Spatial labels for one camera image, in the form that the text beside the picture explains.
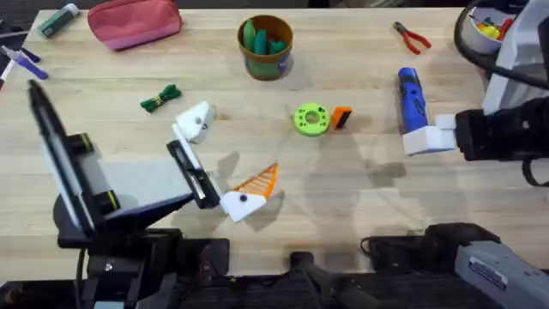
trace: cup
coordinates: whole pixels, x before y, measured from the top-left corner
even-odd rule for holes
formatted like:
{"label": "cup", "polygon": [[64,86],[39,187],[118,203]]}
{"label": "cup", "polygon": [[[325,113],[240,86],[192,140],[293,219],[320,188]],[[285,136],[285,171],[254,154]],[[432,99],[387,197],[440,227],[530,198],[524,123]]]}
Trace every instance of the cup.
{"label": "cup", "polygon": [[244,55],[244,64],[248,73],[260,81],[273,81],[284,75],[288,69],[290,51],[292,50],[293,32],[290,26],[282,19],[272,15],[256,15],[250,18],[256,32],[265,30],[268,38],[284,41],[286,48],[273,55],[257,55],[244,47],[244,25],[238,29],[238,44]]}
{"label": "cup", "polygon": [[[492,8],[474,8],[471,10],[470,15],[473,15],[481,21],[486,17],[490,17],[496,25],[501,25],[506,19],[514,17],[513,15],[507,15]],[[471,17],[467,17],[465,21],[463,21],[462,39],[465,45],[475,52],[485,55],[497,52],[499,48],[501,48],[503,42],[483,34],[477,28],[477,23],[479,23],[479,21],[476,21]]]}

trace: green marker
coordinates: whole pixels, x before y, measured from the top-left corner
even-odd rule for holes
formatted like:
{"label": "green marker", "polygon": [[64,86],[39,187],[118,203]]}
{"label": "green marker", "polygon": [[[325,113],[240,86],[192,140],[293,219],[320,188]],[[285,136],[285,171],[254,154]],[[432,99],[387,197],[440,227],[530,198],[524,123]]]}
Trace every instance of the green marker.
{"label": "green marker", "polygon": [[57,11],[47,21],[44,21],[38,26],[38,33],[40,33],[46,39],[50,39],[63,27],[74,20],[75,17],[80,14],[80,10],[73,3],[65,5],[62,9]]}

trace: white container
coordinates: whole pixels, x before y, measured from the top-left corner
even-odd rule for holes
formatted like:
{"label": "white container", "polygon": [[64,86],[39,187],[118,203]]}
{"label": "white container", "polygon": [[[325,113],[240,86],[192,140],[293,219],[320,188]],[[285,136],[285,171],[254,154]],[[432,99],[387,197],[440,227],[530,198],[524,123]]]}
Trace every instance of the white container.
{"label": "white container", "polygon": [[[497,26],[501,26],[508,18],[514,18],[513,15],[507,15],[504,12],[492,8],[474,8],[469,14],[473,15],[480,21],[490,17],[493,23]],[[486,55],[496,52],[499,48],[501,48],[502,41],[492,39],[484,35],[477,28],[477,24],[480,23],[480,21],[476,21],[471,17],[467,17],[465,19],[462,29],[463,42],[465,42],[470,49],[481,54]]]}

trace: cup of green crayons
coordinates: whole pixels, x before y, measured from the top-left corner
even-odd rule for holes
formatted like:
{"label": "cup of green crayons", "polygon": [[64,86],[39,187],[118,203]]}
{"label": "cup of green crayons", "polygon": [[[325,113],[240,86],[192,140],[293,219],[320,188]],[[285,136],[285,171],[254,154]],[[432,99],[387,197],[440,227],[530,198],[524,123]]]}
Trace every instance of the cup of green crayons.
{"label": "cup of green crayons", "polygon": [[292,40],[290,26],[272,15],[253,16],[238,29],[238,44],[246,69],[260,81],[273,81],[284,75]]}

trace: orange block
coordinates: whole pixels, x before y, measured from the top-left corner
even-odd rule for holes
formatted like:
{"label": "orange block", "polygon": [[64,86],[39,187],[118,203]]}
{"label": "orange block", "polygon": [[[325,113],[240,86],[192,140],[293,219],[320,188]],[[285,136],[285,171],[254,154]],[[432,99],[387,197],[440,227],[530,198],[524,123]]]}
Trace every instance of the orange block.
{"label": "orange block", "polygon": [[346,121],[351,116],[353,110],[349,106],[337,106],[332,112],[331,124],[334,130],[342,129],[345,126]]}

